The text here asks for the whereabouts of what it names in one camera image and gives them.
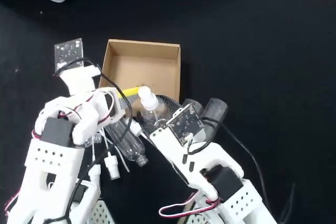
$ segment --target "yellow tape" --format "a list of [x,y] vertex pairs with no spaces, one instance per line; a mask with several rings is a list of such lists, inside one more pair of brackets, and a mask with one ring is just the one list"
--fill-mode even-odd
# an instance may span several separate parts
[[126,95],[126,97],[131,97],[132,95],[138,94],[139,87],[131,88],[131,89],[125,89],[122,92]]

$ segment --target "robotic arm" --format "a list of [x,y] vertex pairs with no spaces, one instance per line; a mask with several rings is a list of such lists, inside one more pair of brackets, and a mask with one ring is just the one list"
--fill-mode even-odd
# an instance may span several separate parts
[[[42,224],[46,219],[57,218],[54,220],[57,223],[68,222],[60,217],[65,215],[78,181],[83,146],[91,141],[94,133],[125,115],[116,88],[95,89],[92,77],[99,73],[94,66],[80,66],[61,73],[72,96],[58,97],[46,103],[39,113],[32,131],[19,197],[8,215],[7,224],[26,224],[31,219],[32,224]],[[189,127],[189,134],[182,139],[176,128],[181,124],[196,127]],[[210,223],[276,224],[252,183],[243,179],[244,171],[240,165],[218,144],[203,142],[203,127],[202,120],[188,104],[178,109],[166,126],[150,134],[151,142],[174,170],[189,187],[198,190],[188,202],[194,200],[200,206],[194,211],[166,215],[163,211],[170,208],[168,206],[161,208],[159,214],[177,218],[204,212]],[[56,175],[50,189],[46,184],[49,173]],[[78,206],[70,212],[72,224],[86,223],[100,196],[97,184],[85,180],[81,184],[86,191]]]

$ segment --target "circuit board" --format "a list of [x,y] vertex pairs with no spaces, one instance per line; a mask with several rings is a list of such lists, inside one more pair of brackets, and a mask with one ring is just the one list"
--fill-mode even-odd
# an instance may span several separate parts
[[190,133],[196,135],[204,127],[191,104],[188,104],[176,117],[169,120],[167,125],[182,146],[187,142],[185,138]]

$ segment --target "connector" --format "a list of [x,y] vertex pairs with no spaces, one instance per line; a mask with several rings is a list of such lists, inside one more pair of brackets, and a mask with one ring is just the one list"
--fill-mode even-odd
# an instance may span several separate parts
[[[128,124],[128,121],[129,121],[129,118],[124,118],[124,123],[127,125]],[[136,121],[136,120],[133,120],[131,119],[132,122],[131,122],[131,126],[130,126],[130,131],[133,133],[133,135],[135,136],[140,136],[140,134],[142,133],[142,128],[140,126],[140,124]]]
[[100,173],[101,168],[100,165],[94,165],[93,168],[89,171],[89,177],[92,183],[100,188]]
[[108,153],[108,157],[104,158],[104,162],[106,168],[109,170],[111,180],[120,178],[117,156],[112,156]]

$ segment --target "black cord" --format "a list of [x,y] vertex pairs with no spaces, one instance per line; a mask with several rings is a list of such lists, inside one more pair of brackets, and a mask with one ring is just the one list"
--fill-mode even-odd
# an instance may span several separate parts
[[67,70],[71,65],[75,64],[75,63],[78,63],[78,62],[87,62],[87,63],[90,63],[91,65],[93,66],[98,66],[97,64],[94,64],[91,60],[89,60],[88,58],[78,58],[78,59],[75,59],[75,60],[72,60],[71,62],[65,64],[64,66],[60,67],[54,74],[53,76],[59,76],[63,71]]
[[206,125],[209,125],[209,126],[211,126],[211,127],[213,128],[212,135],[211,135],[211,137],[205,142],[205,144],[203,144],[201,147],[199,147],[199,148],[197,148],[197,149],[195,149],[195,150],[193,150],[193,151],[190,152],[189,149],[190,149],[190,146],[191,146],[192,143],[193,143],[193,140],[191,140],[191,141],[189,142],[189,144],[188,144],[188,148],[187,148],[187,153],[188,153],[188,155],[194,155],[194,154],[199,153],[200,151],[204,150],[205,148],[207,148],[207,147],[210,145],[210,143],[212,142],[212,140],[213,140],[213,138],[214,138],[214,132],[215,132],[216,127],[215,127],[212,123],[209,123],[209,122],[206,122],[206,121],[203,121],[203,123],[206,124]]
[[264,177],[262,175],[262,171],[260,169],[260,166],[259,166],[257,160],[254,158],[254,155],[252,154],[252,152],[249,151],[249,149],[225,126],[224,123],[220,123],[217,120],[214,120],[214,119],[211,119],[211,118],[207,118],[207,117],[204,117],[202,119],[219,124],[230,135],[230,137],[234,141],[236,141],[247,152],[248,155],[250,155],[250,157],[252,158],[252,160],[253,160],[256,168],[257,168],[258,174],[259,174],[259,179],[260,179],[260,183],[261,183],[261,189],[262,189],[262,194],[264,196],[265,205],[268,208],[269,212],[271,213],[270,206],[269,206],[269,201],[268,201],[268,197],[267,197],[267,193],[266,193],[266,187],[265,187]]
[[[96,67],[99,69],[99,71],[100,71],[100,76],[103,77],[105,80],[107,80],[107,81],[108,81],[112,86],[114,86],[114,87],[117,89],[117,91],[121,94],[121,96],[122,96],[122,98],[124,99],[124,101],[125,101],[127,107],[129,108],[129,113],[130,113],[129,116],[130,116],[130,118],[132,118],[132,105],[131,105],[131,103],[129,102],[129,100],[127,99],[127,97],[125,96],[125,94],[122,92],[122,90],[119,88],[119,86],[118,86],[114,81],[110,80],[105,74],[103,74],[103,72],[101,71],[101,68],[99,67],[99,65],[95,65],[95,64],[93,64],[89,59],[87,59],[87,58],[75,59],[75,60],[73,60],[73,61],[67,63],[66,65],[62,66],[61,68],[59,68],[59,69],[55,72],[54,76],[58,76],[62,71],[67,70],[67,69],[69,68],[69,66],[73,65],[73,64],[76,63],[76,62],[80,62],[80,61],[88,62],[88,63],[90,63],[91,65],[94,65],[94,66],[96,66]],[[131,122],[132,122],[132,120],[128,120],[126,129],[125,129],[125,131],[121,134],[121,136],[119,137],[119,141],[121,141],[121,140],[125,137],[127,131],[129,131],[129,129],[130,129],[130,127],[131,127]],[[75,185],[75,187],[74,187],[74,189],[73,189],[73,191],[72,191],[72,194],[71,194],[71,196],[70,196],[69,203],[68,203],[68,206],[67,206],[65,215],[62,216],[62,217],[56,218],[56,219],[46,219],[46,220],[43,222],[43,224],[49,224],[49,223],[57,222],[57,221],[61,221],[61,220],[64,220],[64,219],[66,219],[67,222],[68,222],[69,224],[71,224],[71,220],[70,220],[69,214],[70,214],[70,210],[71,210],[71,204],[72,204],[72,201],[73,201],[74,196],[75,196],[75,194],[76,194],[76,191],[78,190],[78,188],[79,188],[81,182],[84,180],[86,174],[91,170],[91,168],[92,168],[94,165],[98,164],[100,161],[102,161],[102,160],[104,159],[104,157],[107,155],[107,153],[110,152],[113,148],[114,148],[114,144],[111,144],[110,147],[107,148],[107,149],[106,149],[106,150],[105,150],[105,151],[104,151],[98,158],[96,158],[94,161],[92,161],[92,163],[86,168],[86,170],[84,171],[84,173],[82,174],[82,176],[78,179],[78,181],[77,181],[77,183],[76,183],[76,185]]]

